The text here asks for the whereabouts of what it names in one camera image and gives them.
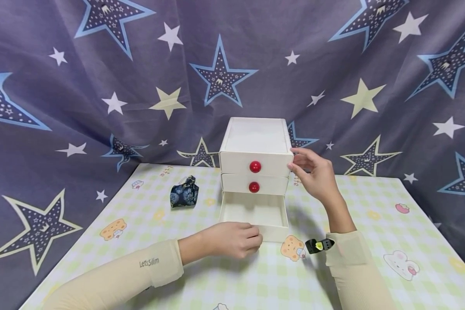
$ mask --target finger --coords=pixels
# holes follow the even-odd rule
[[[317,163],[320,163],[321,160],[323,160],[322,157],[318,156],[314,151],[309,150],[307,148],[303,148],[303,147],[292,148],[291,152],[306,156],[308,160],[314,163],[314,165],[317,165]]]
[[[263,242],[263,236],[261,234],[258,234],[255,237],[246,239],[245,247],[247,249],[256,248],[256,247],[259,247],[262,244],[262,242]]]
[[[301,180],[301,182],[305,182],[306,180],[308,180],[308,178],[310,177],[310,175],[308,173],[305,172],[305,170],[303,170],[300,166],[298,166],[297,164],[294,164],[294,163],[289,163],[288,164],[288,168],[295,173],[295,175]]]
[[[249,248],[246,250],[246,256],[252,255],[258,251],[260,247]]]
[[[241,229],[248,229],[248,228],[251,228],[251,224],[250,224],[250,223],[236,222],[236,225],[238,225],[238,227],[241,228]]]
[[[310,160],[308,160],[306,156],[302,154],[296,154],[294,156],[293,163],[302,167],[304,170],[313,170],[314,168],[313,163]]]
[[[243,234],[246,238],[256,237],[260,234],[258,227],[252,226],[251,228],[245,229]]]

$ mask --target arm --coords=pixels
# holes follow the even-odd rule
[[[335,244],[326,252],[343,310],[395,310],[385,281],[377,269],[363,235],[348,212],[343,197],[324,205]]]
[[[331,230],[327,238],[333,239],[335,244],[326,252],[326,265],[336,282],[343,310],[396,310],[369,246],[356,230],[338,190],[331,162],[308,149],[292,151],[297,154],[294,162],[288,165],[289,169],[327,212]]]
[[[183,266],[208,255],[243,258],[262,243],[258,228],[220,223],[180,240],[158,242],[120,257],[67,282],[46,300],[43,310],[109,310],[148,287],[179,279]]]

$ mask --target white drawer unit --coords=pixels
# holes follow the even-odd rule
[[[222,174],[224,192],[257,193],[265,195],[284,195],[288,188],[287,177],[267,177],[256,175]]]
[[[264,242],[284,242],[290,149],[284,119],[230,118],[219,151],[220,222],[247,222],[259,228]]]
[[[293,160],[288,127],[282,118],[230,118],[219,150],[227,174],[287,177]]]

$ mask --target person's right hand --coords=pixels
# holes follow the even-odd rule
[[[258,251],[263,237],[248,223],[223,222],[201,231],[209,255],[245,258]]]
[[[330,160],[306,148],[292,148],[291,152],[296,154],[293,162],[288,164],[288,168],[300,179],[310,195],[323,205],[341,197]]]

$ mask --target black object with yellow tip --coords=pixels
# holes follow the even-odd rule
[[[316,239],[310,239],[305,242],[309,254],[317,254],[322,251],[327,251],[332,248],[334,245],[334,240],[324,239],[322,241],[317,241]]]

